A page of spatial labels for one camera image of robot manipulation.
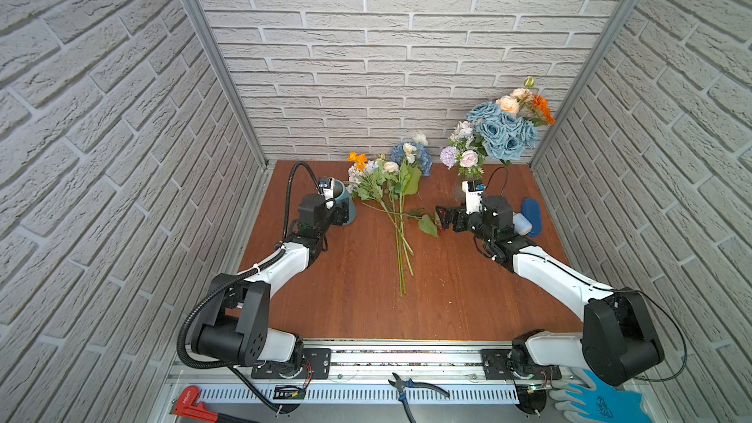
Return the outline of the white poppy stem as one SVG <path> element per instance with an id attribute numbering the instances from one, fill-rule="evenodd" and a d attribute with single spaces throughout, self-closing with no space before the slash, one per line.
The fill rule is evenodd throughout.
<path id="1" fill-rule="evenodd" d="M 423 133 L 415 133 L 413 137 L 401 145 L 403 160 L 413 166 L 430 164 L 431 156 L 427 149 L 428 139 Z"/>

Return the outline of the teal ceramic vase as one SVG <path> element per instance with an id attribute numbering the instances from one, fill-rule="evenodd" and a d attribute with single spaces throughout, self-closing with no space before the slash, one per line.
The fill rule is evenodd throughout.
<path id="1" fill-rule="evenodd" d="M 335 199 L 334 223 L 341 226 L 351 224 L 356 218 L 356 207 L 350 192 L 342 181 L 334 180 L 333 194 Z"/>

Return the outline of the orange gerbera stem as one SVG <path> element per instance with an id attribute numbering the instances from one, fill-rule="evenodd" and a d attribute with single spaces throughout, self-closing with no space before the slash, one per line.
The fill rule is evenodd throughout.
<path id="1" fill-rule="evenodd" d="M 536 127 L 548 127 L 556 123 L 550 109 L 550 104 L 548 104 L 546 98 L 539 94 L 534 94 L 528 103 L 528 107 L 531 111 L 530 121 Z"/>

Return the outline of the white lilac mixed bouquet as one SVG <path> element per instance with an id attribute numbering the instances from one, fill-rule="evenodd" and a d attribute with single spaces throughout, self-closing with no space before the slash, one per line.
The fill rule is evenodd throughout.
<path id="1" fill-rule="evenodd" d="M 458 168 L 459 175 L 465 179 L 481 179 L 483 164 L 488 158 L 484 141 L 474 121 L 461 121 L 440 152 L 440 161 L 446 168 Z"/>

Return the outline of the red clamp tool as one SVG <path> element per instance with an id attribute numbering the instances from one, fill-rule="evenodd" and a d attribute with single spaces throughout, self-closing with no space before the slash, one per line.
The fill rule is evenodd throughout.
<path id="1" fill-rule="evenodd" d="M 177 417 L 209 423 L 256 423 L 254 420 L 210 411 L 205 403 L 199 401 L 200 394 L 201 390 L 197 386 L 185 388 L 175 401 L 170 413 Z"/>

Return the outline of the dusty blue rose bouquet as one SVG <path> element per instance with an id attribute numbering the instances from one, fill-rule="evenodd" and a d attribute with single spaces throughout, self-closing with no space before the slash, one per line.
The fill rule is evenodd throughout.
<path id="1" fill-rule="evenodd" d="M 528 150 L 537 148 L 538 127 L 524 117 L 503 111 L 495 102 L 485 102 L 474 107 L 466 117 L 480 136 L 481 147 L 488 157 L 505 164 L 520 161 Z"/>

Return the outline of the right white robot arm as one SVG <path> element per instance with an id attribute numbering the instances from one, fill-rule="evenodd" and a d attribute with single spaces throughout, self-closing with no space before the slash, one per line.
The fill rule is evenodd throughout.
<path id="1" fill-rule="evenodd" d="M 544 289 L 583 324 L 578 333 L 534 330 L 517 337 L 509 358 L 514 369 L 581 368 L 617 387 L 665 360 L 644 295 L 599 283 L 550 256 L 520 233 L 507 199 L 438 207 L 435 217 L 442 229 L 471 233 L 485 257 Z"/>

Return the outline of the blue hydrangea white bouquet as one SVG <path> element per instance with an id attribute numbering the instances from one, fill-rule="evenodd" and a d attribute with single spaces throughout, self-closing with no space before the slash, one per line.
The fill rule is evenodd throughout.
<path id="1" fill-rule="evenodd" d="M 432 159 L 430 164 L 423 164 L 423 166 L 407 164 L 403 160 L 401 145 L 396 146 L 392 150 L 385 168 L 387 168 L 390 174 L 395 176 L 394 181 L 390 185 L 390 199 L 394 212 L 408 213 L 405 210 L 407 198 L 418 192 L 421 178 L 430 175 Z M 407 241 L 407 237 L 405 237 L 405 227 L 407 227 L 407 222 L 410 218 L 408 217 L 404 221 L 401 221 L 395 215 L 394 217 L 397 223 L 398 255 L 399 264 L 401 265 L 401 272 L 399 274 L 401 274 L 401 281 L 403 281 L 405 280 L 405 274 L 414 275 L 411 265 L 411 257 L 414 255 L 414 252 L 409 245 L 409 241 Z"/>

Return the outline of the pink white mixed bouquet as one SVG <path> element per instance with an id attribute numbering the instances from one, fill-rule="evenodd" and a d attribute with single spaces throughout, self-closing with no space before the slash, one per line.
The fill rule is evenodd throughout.
<path id="1" fill-rule="evenodd" d="M 392 207 L 392 202 L 390 199 L 390 185 L 394 181 L 395 176 L 393 174 L 390 174 L 385 168 L 385 164 L 389 160 L 386 159 L 385 156 L 380 156 L 376 159 L 369 160 L 376 166 L 374 174 L 374 200 L 369 201 L 362 201 L 362 203 L 366 207 L 376 207 L 380 209 L 384 209 L 385 211 L 393 212 L 394 208 Z M 393 225 L 395 230 L 395 247 L 396 247 L 396 253 L 397 253 L 397 262 L 398 262 L 398 284 L 399 284 L 399 295 L 401 297 L 405 297 L 407 295 L 407 274 L 405 274 L 405 280 L 401 281 L 401 265 L 399 262 L 399 255 L 398 255 L 398 235 L 397 235 L 397 223 L 395 220 L 394 215 L 390 215 L 389 213 L 386 213 L 390 223 Z"/>

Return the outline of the peach rose stem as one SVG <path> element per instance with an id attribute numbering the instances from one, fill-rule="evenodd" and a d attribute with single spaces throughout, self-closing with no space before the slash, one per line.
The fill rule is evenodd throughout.
<path id="1" fill-rule="evenodd" d="M 532 76 L 528 76 L 522 87 L 516 88 L 510 94 L 497 99 L 495 103 L 502 112 L 507 112 L 516 117 L 530 118 L 533 115 L 536 96 L 532 92 L 534 85 L 535 79 Z"/>

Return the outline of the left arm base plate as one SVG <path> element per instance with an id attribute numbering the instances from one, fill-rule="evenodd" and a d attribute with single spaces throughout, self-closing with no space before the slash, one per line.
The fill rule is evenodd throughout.
<path id="1" fill-rule="evenodd" d="M 252 367 L 255 380 L 326 380 L 332 360 L 329 348 L 305 347 L 287 362 L 258 362 Z"/>

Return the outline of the orange white small bouquet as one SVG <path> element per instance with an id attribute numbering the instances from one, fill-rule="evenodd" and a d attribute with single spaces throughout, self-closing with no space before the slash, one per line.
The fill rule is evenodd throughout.
<path id="1" fill-rule="evenodd" d="M 362 201 L 374 200 L 374 172 L 376 166 L 364 154 L 350 152 L 348 161 L 352 164 L 348 169 L 346 189 L 352 197 Z"/>

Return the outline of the blue oval object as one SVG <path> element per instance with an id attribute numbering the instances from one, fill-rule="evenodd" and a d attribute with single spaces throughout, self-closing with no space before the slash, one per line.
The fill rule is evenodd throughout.
<path id="1" fill-rule="evenodd" d="M 530 224 L 527 236 L 533 238 L 540 236 L 542 234 L 542 228 L 544 227 L 544 225 L 542 225 L 542 210 L 540 203 L 533 198 L 526 198 L 522 202 L 521 213 Z"/>

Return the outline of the clear glass vase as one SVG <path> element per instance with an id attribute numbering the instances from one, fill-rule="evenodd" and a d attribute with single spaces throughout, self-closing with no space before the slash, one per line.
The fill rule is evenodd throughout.
<path id="1" fill-rule="evenodd" d="M 456 188 L 454 188 L 454 197 L 456 197 L 456 200 L 463 201 L 467 189 L 473 189 L 478 183 L 478 176 L 460 174 L 457 178 Z"/>

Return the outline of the blue grey work glove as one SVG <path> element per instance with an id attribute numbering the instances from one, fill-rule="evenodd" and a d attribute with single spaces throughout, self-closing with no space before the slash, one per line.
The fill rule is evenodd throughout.
<path id="1" fill-rule="evenodd" d="M 548 393 L 554 407 L 569 422 L 650 423 L 641 394 L 620 391 L 601 381 L 591 370 L 572 368 L 583 384 L 553 383 Z"/>

